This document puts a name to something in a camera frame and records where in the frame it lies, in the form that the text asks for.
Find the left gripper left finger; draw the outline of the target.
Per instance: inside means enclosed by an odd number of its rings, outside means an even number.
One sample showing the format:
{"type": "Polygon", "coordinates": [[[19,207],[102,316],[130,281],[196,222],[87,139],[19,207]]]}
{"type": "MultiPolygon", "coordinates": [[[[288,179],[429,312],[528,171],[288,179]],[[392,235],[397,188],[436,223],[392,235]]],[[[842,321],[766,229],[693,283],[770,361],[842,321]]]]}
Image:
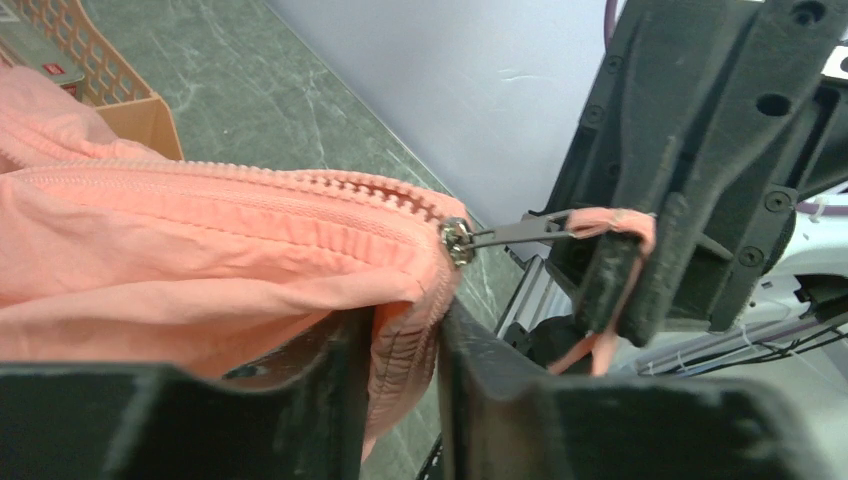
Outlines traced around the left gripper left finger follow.
{"type": "Polygon", "coordinates": [[[355,479],[373,312],[203,380],[166,364],[1,368],[5,479],[355,479]]]}

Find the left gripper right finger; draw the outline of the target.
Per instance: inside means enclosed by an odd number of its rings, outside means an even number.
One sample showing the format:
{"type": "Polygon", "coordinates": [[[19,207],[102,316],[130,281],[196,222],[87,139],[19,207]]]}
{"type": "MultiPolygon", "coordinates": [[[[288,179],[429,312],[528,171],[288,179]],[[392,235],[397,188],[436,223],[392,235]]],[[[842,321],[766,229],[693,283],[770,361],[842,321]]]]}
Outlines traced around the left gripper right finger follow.
{"type": "Polygon", "coordinates": [[[460,303],[440,328],[447,479],[825,479],[773,388],[733,379],[555,376],[460,303]]]}

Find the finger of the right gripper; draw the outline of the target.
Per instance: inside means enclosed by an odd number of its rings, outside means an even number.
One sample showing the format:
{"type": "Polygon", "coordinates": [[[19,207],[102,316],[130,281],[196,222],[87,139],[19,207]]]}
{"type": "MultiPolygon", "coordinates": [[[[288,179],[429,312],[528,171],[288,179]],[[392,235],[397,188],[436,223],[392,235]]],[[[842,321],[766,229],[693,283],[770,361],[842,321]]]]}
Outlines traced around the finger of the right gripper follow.
{"type": "MultiPolygon", "coordinates": [[[[591,207],[630,209],[619,203],[622,179],[629,174],[654,174],[653,167],[624,162],[620,123],[631,39],[645,9],[656,2],[631,1],[626,5],[546,205],[547,212],[591,207]]],[[[751,1],[720,2],[735,24],[748,20],[760,5],[751,1]]],[[[762,270],[762,250],[749,241],[750,224],[758,215],[762,196],[761,157],[721,196],[658,331],[724,332],[745,310],[762,270]]],[[[640,251],[640,246],[639,238],[628,233],[567,239],[554,245],[549,267],[572,300],[573,318],[579,328],[600,331],[612,318],[619,321],[622,297],[632,289],[633,277],[641,270],[641,262],[628,254],[640,251]]]]}
{"type": "Polygon", "coordinates": [[[721,196],[814,95],[847,23],[843,1],[767,1],[735,24],[723,2],[658,1],[631,39],[622,157],[653,167],[619,185],[656,223],[622,297],[619,333],[642,347],[665,322],[721,196]]]}

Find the pink zip-up jacket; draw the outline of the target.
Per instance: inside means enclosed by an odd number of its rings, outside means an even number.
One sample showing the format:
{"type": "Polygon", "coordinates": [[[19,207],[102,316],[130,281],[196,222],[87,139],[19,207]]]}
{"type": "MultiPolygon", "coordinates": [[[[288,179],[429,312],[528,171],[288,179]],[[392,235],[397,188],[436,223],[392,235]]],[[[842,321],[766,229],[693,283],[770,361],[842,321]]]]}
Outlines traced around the pink zip-up jacket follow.
{"type": "Polygon", "coordinates": [[[1,71],[1,357],[219,378],[374,307],[364,451],[428,388],[457,199],[339,170],[178,162],[26,67],[1,71]]]}

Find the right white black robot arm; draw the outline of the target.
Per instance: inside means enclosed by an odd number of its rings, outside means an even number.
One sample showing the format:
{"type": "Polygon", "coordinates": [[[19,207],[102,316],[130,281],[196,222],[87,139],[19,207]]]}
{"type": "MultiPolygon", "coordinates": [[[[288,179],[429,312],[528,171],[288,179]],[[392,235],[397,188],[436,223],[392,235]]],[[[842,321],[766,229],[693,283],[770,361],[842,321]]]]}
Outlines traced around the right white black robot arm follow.
{"type": "Polygon", "coordinates": [[[645,214],[554,243],[580,327],[637,347],[695,330],[638,374],[786,357],[847,312],[847,5],[630,1],[547,210],[645,214]]]}

